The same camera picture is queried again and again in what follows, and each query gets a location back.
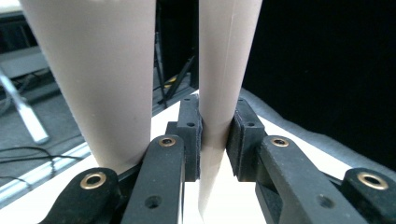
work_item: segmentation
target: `black cable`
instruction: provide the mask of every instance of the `black cable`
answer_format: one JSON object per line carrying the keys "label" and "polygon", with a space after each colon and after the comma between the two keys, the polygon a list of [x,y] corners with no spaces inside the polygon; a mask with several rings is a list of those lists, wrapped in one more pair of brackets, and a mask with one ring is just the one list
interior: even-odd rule
{"label": "black cable", "polygon": [[32,150],[40,151],[40,152],[43,152],[44,154],[47,154],[47,159],[49,159],[50,167],[51,167],[50,177],[51,178],[55,177],[55,162],[51,158],[50,153],[42,147],[9,147],[9,148],[5,148],[5,149],[1,149],[0,153],[6,152],[6,151],[11,151],[11,150],[19,150],[19,149],[32,149]]}
{"label": "black cable", "polygon": [[31,185],[29,182],[27,182],[26,180],[24,180],[24,179],[20,179],[20,178],[17,178],[17,177],[14,177],[14,176],[0,176],[0,179],[14,179],[14,180],[19,180],[19,181],[21,181],[21,182],[23,182],[23,183],[25,183],[26,184],[26,186],[27,186],[27,188],[29,189],[29,191],[32,191],[33,190],[33,185]]}
{"label": "black cable", "polygon": [[[60,145],[60,144],[62,144],[62,143],[64,143],[64,142],[66,142],[66,141],[69,141],[69,140],[71,140],[71,139],[74,139],[74,138],[77,138],[77,137],[81,137],[81,133],[80,134],[77,134],[77,135],[74,135],[74,136],[71,136],[71,137],[69,137],[69,138],[66,138],[66,139],[64,139],[64,140],[62,140],[62,141],[59,141],[59,142],[57,142],[56,144],[54,144],[54,145],[52,145],[52,146],[50,146],[50,147],[48,147],[47,149],[45,149],[45,148],[42,148],[42,147],[34,147],[34,149],[36,149],[36,150],[38,150],[38,151],[40,151],[40,152],[44,152],[44,151],[42,151],[42,150],[45,150],[45,152],[44,153],[46,153],[46,152],[48,152],[47,150],[49,150],[49,148],[52,148],[52,147],[56,147],[56,146],[58,146],[58,145]],[[24,149],[27,149],[27,150],[29,150],[29,149],[32,149],[32,147],[9,147],[9,148],[3,148],[3,149],[0,149],[0,153],[2,153],[2,151],[11,151],[11,150],[24,150]],[[7,156],[7,157],[0,157],[0,159],[14,159],[14,158],[24,158],[24,157],[29,157],[29,156],[35,156],[35,155],[37,155],[38,153],[32,153],[32,154],[29,154],[29,155],[20,155],[20,156]]]}
{"label": "black cable", "polygon": [[15,161],[35,161],[35,160],[44,160],[44,159],[54,159],[54,158],[64,158],[64,159],[72,159],[77,161],[82,161],[84,158],[81,157],[73,157],[73,156],[63,156],[63,155],[53,155],[53,156],[45,156],[45,157],[33,157],[33,158],[22,158],[8,161],[0,161],[0,164],[11,163]]}

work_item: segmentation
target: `metal grommet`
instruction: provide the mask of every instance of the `metal grommet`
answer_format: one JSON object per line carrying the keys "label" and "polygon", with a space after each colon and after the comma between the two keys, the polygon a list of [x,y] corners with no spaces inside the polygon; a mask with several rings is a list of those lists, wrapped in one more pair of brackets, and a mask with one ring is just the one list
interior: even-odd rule
{"label": "metal grommet", "polygon": [[171,137],[165,137],[165,138],[160,139],[160,141],[159,141],[159,144],[162,147],[171,147],[175,143],[176,143],[176,139],[171,138]]}
{"label": "metal grommet", "polygon": [[389,188],[387,181],[378,175],[361,172],[358,174],[358,179],[361,183],[372,189],[384,190]]}
{"label": "metal grommet", "polygon": [[82,189],[97,189],[106,182],[106,175],[102,172],[96,172],[86,175],[79,185]]}
{"label": "metal grommet", "polygon": [[271,143],[277,147],[288,147],[289,146],[289,142],[283,138],[273,138],[273,139],[271,139]]}

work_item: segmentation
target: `metal stand leg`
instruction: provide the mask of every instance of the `metal stand leg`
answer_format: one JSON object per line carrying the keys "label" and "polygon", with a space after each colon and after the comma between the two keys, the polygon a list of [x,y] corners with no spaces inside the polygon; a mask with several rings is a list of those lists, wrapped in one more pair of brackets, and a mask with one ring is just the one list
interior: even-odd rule
{"label": "metal stand leg", "polygon": [[24,125],[26,126],[29,134],[37,144],[46,143],[50,137],[46,130],[44,130],[40,121],[38,120],[32,107],[26,104],[18,93],[17,89],[12,84],[11,80],[4,74],[3,70],[0,69],[0,82],[4,89],[11,96],[14,101],[15,107],[20,113]]}

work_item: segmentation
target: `beige mannequin leg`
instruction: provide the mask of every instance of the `beige mannequin leg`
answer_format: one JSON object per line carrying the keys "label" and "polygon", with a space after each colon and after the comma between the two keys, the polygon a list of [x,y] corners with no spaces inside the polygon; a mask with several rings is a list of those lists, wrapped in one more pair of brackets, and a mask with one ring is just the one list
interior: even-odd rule
{"label": "beige mannequin leg", "polygon": [[99,165],[135,166],[150,139],[155,0],[21,4]]}
{"label": "beige mannequin leg", "polygon": [[219,171],[261,5],[262,0],[200,1],[201,215]]}

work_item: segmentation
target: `screw hole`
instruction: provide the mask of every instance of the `screw hole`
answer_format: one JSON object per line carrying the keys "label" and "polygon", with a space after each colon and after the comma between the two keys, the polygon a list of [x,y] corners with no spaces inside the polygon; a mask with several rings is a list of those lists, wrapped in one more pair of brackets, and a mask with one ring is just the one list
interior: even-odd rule
{"label": "screw hole", "polygon": [[367,180],[368,182],[375,184],[375,185],[379,185],[381,184],[377,179],[371,177],[371,176],[365,176],[364,177],[365,180]]}
{"label": "screw hole", "polygon": [[378,175],[361,172],[358,174],[358,179],[365,186],[370,187],[372,189],[384,190],[389,188],[387,181],[385,181],[383,178],[381,178]]}
{"label": "screw hole", "polygon": [[277,147],[287,147],[289,145],[289,142],[282,138],[273,138],[271,142]]}
{"label": "screw hole", "polygon": [[149,209],[154,209],[160,206],[163,200],[160,196],[150,196],[145,201],[145,206]]}
{"label": "screw hole", "polygon": [[79,185],[82,189],[97,189],[106,182],[106,175],[102,172],[85,175]]}
{"label": "screw hole", "polygon": [[165,137],[160,139],[159,143],[160,146],[162,147],[171,147],[172,145],[174,145],[176,142],[176,140],[174,138],[170,138],[170,137]]}
{"label": "screw hole", "polygon": [[330,198],[324,196],[323,194],[320,194],[318,196],[318,203],[320,206],[324,208],[334,208],[335,206],[334,202]]}
{"label": "screw hole", "polygon": [[87,179],[87,184],[89,185],[93,185],[96,184],[100,181],[100,177],[99,176],[91,176],[90,178]]}

